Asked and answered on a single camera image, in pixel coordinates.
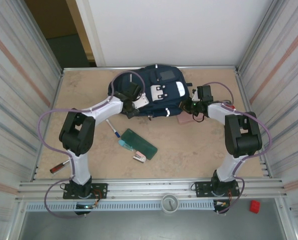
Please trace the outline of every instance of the metal wall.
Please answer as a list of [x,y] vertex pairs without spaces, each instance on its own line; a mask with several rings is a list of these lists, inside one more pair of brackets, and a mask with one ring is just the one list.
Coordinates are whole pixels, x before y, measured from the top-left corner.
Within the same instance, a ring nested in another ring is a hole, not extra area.
[[267,162],[283,179],[298,223],[298,0],[277,2],[238,70],[252,110],[272,134]]
[[20,181],[31,179],[41,145],[37,120],[61,77],[28,14],[20,0],[0,0],[0,239]]

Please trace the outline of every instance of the purple cable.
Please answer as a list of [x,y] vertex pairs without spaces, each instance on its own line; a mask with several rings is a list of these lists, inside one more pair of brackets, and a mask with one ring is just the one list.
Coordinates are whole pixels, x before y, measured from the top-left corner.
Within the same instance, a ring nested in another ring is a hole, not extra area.
[[233,94],[232,94],[230,88],[228,88],[226,85],[224,85],[223,83],[221,83],[219,81],[211,81],[211,82],[208,82],[208,83],[204,84],[203,86],[210,85],[210,84],[219,84],[219,85],[225,87],[229,91],[229,93],[231,95],[231,99],[232,99],[232,103],[231,104],[232,105],[234,104],[234,98],[233,98]]
[[116,75],[113,80],[111,81],[111,89],[112,89],[112,92],[111,92],[111,95],[109,97],[109,100],[108,101],[105,101],[103,104],[99,105],[99,106],[96,106],[95,108],[92,108],[92,109],[88,109],[88,110],[76,110],[76,109],[68,109],[68,108],[59,108],[59,109],[53,109],[53,110],[50,110],[50,111],[46,111],[45,113],[43,113],[39,120],[38,120],[38,126],[37,126],[37,132],[38,132],[38,136],[39,136],[39,139],[41,140],[42,144],[44,146],[46,146],[48,149],[51,149],[55,152],[58,152],[58,153],[61,153],[61,154],[65,154],[67,156],[69,156],[70,160],[71,160],[71,167],[72,167],[72,176],[70,178],[67,178],[67,179],[62,179],[62,180],[59,180],[57,182],[55,182],[54,184],[52,184],[49,189],[46,191],[45,193],[45,196],[44,196],[44,206],[46,208],[46,210],[52,214],[53,216],[55,217],[58,217],[58,218],[61,218],[61,219],[75,219],[75,218],[80,218],[82,217],[83,215],[79,215],[79,216],[60,216],[60,215],[57,215],[56,213],[52,212],[49,207],[47,206],[47,197],[48,197],[48,193],[50,192],[51,188],[53,188],[55,185],[61,183],[61,182],[65,182],[65,181],[70,181],[74,178],[75,176],[75,166],[74,166],[74,161],[73,161],[73,156],[66,152],[66,151],[63,151],[63,150],[60,150],[60,149],[56,149],[50,145],[48,145],[44,139],[43,139],[43,136],[41,134],[41,130],[40,130],[40,125],[41,125],[41,121],[42,119],[44,118],[45,115],[48,115],[48,114],[51,114],[51,113],[55,113],[55,112],[72,112],[72,113],[89,113],[89,112],[92,112],[94,110],[97,110],[99,108],[102,108],[104,107],[106,104],[109,103],[109,101],[111,101],[111,99],[113,98],[113,95],[114,95],[114,86],[113,86],[113,82],[117,79],[117,77],[121,76],[122,74],[127,74],[127,73],[131,73],[131,74],[134,74],[136,75],[142,82],[142,85],[143,85],[143,89],[142,89],[142,94],[145,93],[145,83],[143,81],[143,78],[137,73],[137,72],[134,72],[134,71],[123,71],[121,73],[119,73],[118,75]]
[[271,145],[272,145],[272,137],[271,137],[271,133],[269,132],[269,129],[268,129],[268,128],[267,128],[267,127],[260,121],[260,120],[258,120],[257,118],[255,118],[254,116],[251,116],[250,114],[248,114],[248,113],[246,113],[246,112],[241,112],[241,111],[234,110],[234,109],[232,109],[232,108],[230,108],[230,107],[227,107],[227,106],[224,105],[224,104],[222,104],[221,106],[222,106],[224,109],[226,109],[226,110],[229,110],[229,111],[231,111],[231,112],[235,112],[235,113],[237,113],[237,114],[245,115],[246,117],[248,117],[248,118],[254,120],[255,122],[257,122],[261,127],[263,127],[263,129],[264,129],[264,130],[266,131],[266,133],[268,134],[269,144],[268,144],[268,147],[267,147],[264,151],[262,151],[262,152],[260,152],[260,153],[257,153],[257,154],[255,154],[255,155],[250,155],[250,156],[246,156],[246,157],[244,157],[244,158],[237,164],[237,166],[235,166],[235,168],[234,168],[234,170],[233,170],[233,172],[232,172],[232,175],[233,175],[233,177],[234,177],[235,179],[239,179],[239,180],[242,181],[242,188],[241,188],[241,191],[240,191],[239,196],[234,200],[234,202],[233,202],[230,206],[228,206],[228,207],[226,207],[225,209],[219,211],[220,214],[223,213],[223,212],[226,212],[226,211],[229,210],[232,206],[234,206],[234,205],[237,203],[237,201],[240,199],[240,197],[242,196],[242,193],[243,193],[243,190],[244,190],[244,187],[245,187],[244,179],[241,178],[241,177],[235,176],[235,173],[237,172],[237,170],[239,169],[239,167],[241,166],[241,164],[242,164],[244,161],[246,161],[247,159],[254,158],[254,157],[258,157],[258,156],[260,156],[260,155],[265,154],[266,152],[269,151],[269,149],[270,149],[270,147],[271,147]]

